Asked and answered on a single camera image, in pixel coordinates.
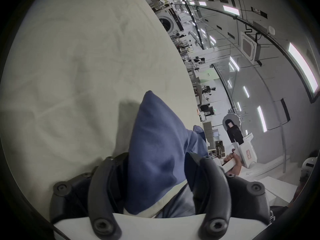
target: white handle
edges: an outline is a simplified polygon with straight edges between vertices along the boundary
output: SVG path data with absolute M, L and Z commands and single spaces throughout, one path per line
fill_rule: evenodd
M 234 166 L 236 165 L 236 161 L 234 158 L 232 158 L 230 161 L 226 162 L 222 168 L 224 170 L 224 173 L 230 171 Z

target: screw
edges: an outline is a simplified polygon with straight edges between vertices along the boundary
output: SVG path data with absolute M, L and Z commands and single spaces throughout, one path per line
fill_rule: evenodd
M 82 176 L 85 177 L 86 179 L 88 179 L 91 177 L 91 173 L 86 172 L 86 173 L 82 174 Z
M 224 219 L 221 218 L 217 218 L 212 220 L 208 226 L 207 226 L 207 230 L 209 231 L 209 233 L 219 233 L 223 230 L 225 230 L 227 228 L 227 223 Z
M 253 184 L 252 187 L 251 187 L 251 189 L 252 189 L 253 191 L 258 192 L 258 191 L 261 190 L 261 186 L 258 185 L 258 184 Z
M 65 184 L 61 184 L 57 187 L 57 190 L 62 191 L 65 190 L 67 188 L 67 186 Z
M 111 235 L 114 232 L 114 225 L 107 219 L 99 218 L 93 223 L 94 229 L 102 235 Z

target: label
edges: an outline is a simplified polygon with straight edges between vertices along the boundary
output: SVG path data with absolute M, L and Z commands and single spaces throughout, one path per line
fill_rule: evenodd
M 246 153 L 247 153 L 247 158 L 248 158 L 248 159 L 251 159 L 250 150 L 247 150 Z

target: white helmet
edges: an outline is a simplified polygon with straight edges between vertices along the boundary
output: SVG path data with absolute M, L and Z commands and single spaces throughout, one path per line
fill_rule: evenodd
M 316 157 L 307 158 L 302 164 L 301 177 L 307 177 L 307 178 L 310 177 L 310 174 L 312 173 L 313 167 L 316 162 L 317 162 Z

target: hand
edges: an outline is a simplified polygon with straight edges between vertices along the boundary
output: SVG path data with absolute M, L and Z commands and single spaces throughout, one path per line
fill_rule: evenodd
M 241 158 L 234 152 L 236 149 L 233 148 L 232 149 L 232 153 L 230 153 L 229 155 L 227 155 L 223 161 L 224 162 L 228 162 L 230 161 L 232 158 L 234 158 L 235 160 L 235 166 L 228 171 L 227 173 L 229 174 L 234 174 L 234 175 L 239 175 L 240 171 L 241 171 L 241 167 L 242 167 L 242 162 L 241 162 Z

